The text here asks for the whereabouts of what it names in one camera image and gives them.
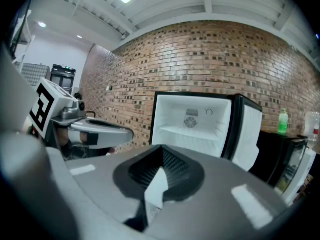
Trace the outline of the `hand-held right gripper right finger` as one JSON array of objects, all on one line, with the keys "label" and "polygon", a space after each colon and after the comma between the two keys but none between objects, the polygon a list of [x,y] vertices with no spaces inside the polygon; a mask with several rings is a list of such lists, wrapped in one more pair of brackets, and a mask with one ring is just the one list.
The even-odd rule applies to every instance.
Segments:
[{"label": "hand-held right gripper right finger", "polygon": [[192,197],[164,204],[146,240],[254,240],[288,209],[269,185],[231,161],[173,150],[199,162],[205,178]]}]

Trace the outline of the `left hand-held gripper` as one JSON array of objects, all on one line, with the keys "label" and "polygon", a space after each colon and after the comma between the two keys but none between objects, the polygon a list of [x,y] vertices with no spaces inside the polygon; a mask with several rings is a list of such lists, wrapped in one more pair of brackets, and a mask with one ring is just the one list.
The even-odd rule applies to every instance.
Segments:
[{"label": "left hand-held gripper", "polygon": [[[45,78],[39,81],[36,93],[38,100],[28,117],[43,139],[46,138],[51,119],[58,118],[63,126],[67,126],[73,120],[87,115],[83,101]],[[134,137],[134,132],[128,127],[93,117],[87,117],[86,122],[73,123],[68,127],[68,138],[73,145],[101,150],[127,144]]]}]

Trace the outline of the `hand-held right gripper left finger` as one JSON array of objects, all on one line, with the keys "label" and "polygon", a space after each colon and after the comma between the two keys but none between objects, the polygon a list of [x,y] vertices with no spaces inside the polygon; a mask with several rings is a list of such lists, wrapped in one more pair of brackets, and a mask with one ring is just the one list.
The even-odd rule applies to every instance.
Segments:
[{"label": "hand-held right gripper left finger", "polygon": [[143,204],[126,197],[114,181],[114,171],[123,162],[137,158],[152,147],[95,158],[65,162],[70,184],[68,201],[82,240],[162,240],[163,228],[140,232],[134,228]]}]

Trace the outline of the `person's left hand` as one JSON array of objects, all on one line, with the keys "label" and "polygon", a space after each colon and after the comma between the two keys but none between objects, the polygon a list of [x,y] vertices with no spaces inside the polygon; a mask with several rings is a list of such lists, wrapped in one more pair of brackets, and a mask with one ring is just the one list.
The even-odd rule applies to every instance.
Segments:
[{"label": "person's left hand", "polygon": [[68,135],[67,128],[57,128],[57,140],[61,150],[61,153],[64,157],[64,160],[72,160],[73,159],[73,144],[71,143]]}]

